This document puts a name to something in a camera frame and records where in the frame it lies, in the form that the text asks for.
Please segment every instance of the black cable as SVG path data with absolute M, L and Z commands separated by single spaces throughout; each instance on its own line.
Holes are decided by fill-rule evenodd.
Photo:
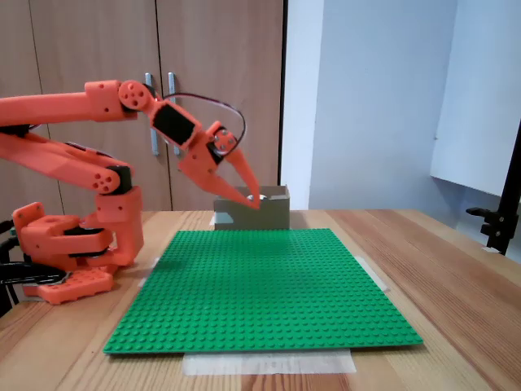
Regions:
M 244 135 L 246 134 L 247 127 L 246 127 L 246 118 L 244 118 L 244 115 L 237 108 L 234 108 L 232 105 L 230 105 L 228 103 L 225 103 L 225 102 L 222 102 L 222 101 L 220 101 L 218 99 L 209 98 L 208 96 L 203 96 L 203 95 L 199 95 L 199 94 L 192 94 L 192 93 L 188 93 L 188 92 L 176 92 L 174 94 L 166 95 L 166 96 L 163 97 L 163 100 L 176 98 L 176 97 L 182 97 L 182 96 L 185 96 L 185 97 L 188 97 L 188 98 L 196 98 L 196 99 L 206 100 L 206 101 L 208 101 L 210 103 L 217 104 L 219 106 L 227 108 L 227 109 L 231 110 L 232 112 L 234 112 L 235 114 L 237 114 L 241 118 L 241 120 L 243 122 L 243 131 L 241 132 L 241 135 L 237 138 L 237 143 L 228 152 L 219 152 L 219 151 L 217 151 L 217 152 L 220 155 L 222 155 L 222 156 L 227 156 L 236 147 L 239 146 L 240 142 L 243 140 Z

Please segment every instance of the small box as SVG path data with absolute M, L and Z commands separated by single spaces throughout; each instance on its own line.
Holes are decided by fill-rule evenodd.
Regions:
M 237 187 L 249 196 L 247 187 Z M 219 230 L 289 230 L 290 195 L 286 186 L 261 186 L 260 208 L 252 209 L 217 197 L 213 201 L 215 229 Z

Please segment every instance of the robotic arm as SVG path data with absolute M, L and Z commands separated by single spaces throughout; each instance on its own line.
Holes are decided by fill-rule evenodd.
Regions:
M 100 152 L 27 134 L 30 125 L 69 121 L 125 121 L 144 112 L 151 127 L 187 152 L 179 169 L 203 190 L 252 208 L 259 208 L 259 186 L 237 139 L 216 121 L 203 131 L 189 112 L 155 95 L 138 81 L 93 81 L 85 92 L 18 96 L 0 99 L 0 157 L 61 181 L 111 194 L 120 185 L 110 166 L 128 166 Z M 230 162 L 250 188 L 248 200 L 216 175 L 217 166 Z
M 119 266 L 134 262 L 143 237 L 141 189 L 132 185 L 133 169 L 94 149 L 48 140 L 29 131 L 44 123 L 134 120 L 138 112 L 144 112 L 151 127 L 185 152 L 178 167 L 200 188 L 259 208 L 259 185 L 237 148 L 239 141 L 235 136 L 219 121 L 204 131 L 189 112 L 158 97 L 151 87 L 138 81 L 93 81 L 85 84 L 82 93 L 0 99 L 0 158 L 98 193 L 95 212 L 84 219 L 47 216 L 40 203 L 17 209 L 12 222 L 4 226 L 16 229 L 17 244 L 33 263 L 42 267 L 29 268 L 23 262 L 18 262 L 19 267 L 10 264 L 9 277 L 2 279 L 0 272 L 0 283 L 37 281 L 34 275 L 28 279 L 20 277 L 29 269 L 64 270 L 72 273 L 65 283 L 51 288 L 24 288 L 28 295 L 59 304 L 110 290 L 112 273 Z M 252 200 L 216 174 L 224 160 L 234 166 L 250 189 Z M 112 233 L 116 234 L 114 248 Z

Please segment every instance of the black clamp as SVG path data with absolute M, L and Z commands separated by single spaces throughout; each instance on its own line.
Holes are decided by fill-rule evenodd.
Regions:
M 472 216 L 484 217 L 484 224 L 481 226 L 480 232 L 488 236 L 487 247 L 495 248 L 505 255 L 510 240 L 514 238 L 519 215 L 517 213 L 503 214 L 483 208 L 469 208 L 466 212 Z
M 519 200 L 521 200 L 521 121 L 497 211 L 483 208 L 466 210 L 472 216 L 484 217 L 485 223 L 481 226 L 481 233 L 488 236 L 487 247 L 495 248 L 503 255 L 506 254 L 508 244 L 514 238 L 518 225 Z

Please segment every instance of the cabinet door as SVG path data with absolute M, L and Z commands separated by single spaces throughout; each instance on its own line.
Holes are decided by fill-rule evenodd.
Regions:
M 135 79 L 145 72 L 160 79 L 154 0 L 31 1 L 42 90 L 84 90 L 86 81 Z M 135 168 L 145 210 L 170 210 L 167 150 L 151 151 L 143 114 L 137 121 L 49 125 L 50 137 L 106 152 Z M 60 183 L 65 213 L 92 212 L 94 194 Z
M 282 67 L 281 0 L 157 0 L 163 90 L 175 72 L 179 91 L 230 103 L 247 120 L 241 148 L 261 185 L 276 185 Z M 219 117 L 208 105 L 180 99 L 204 124 Z M 170 159 L 174 210 L 212 209 L 201 191 Z M 241 184 L 228 167 L 219 173 Z
M 0 2 L 0 53 L 0 98 L 40 94 L 28 0 Z M 33 132 L 49 136 L 46 125 Z M 0 160 L 0 178 L 0 220 L 35 201 L 41 201 L 48 214 L 63 213 L 58 181 L 5 160 Z

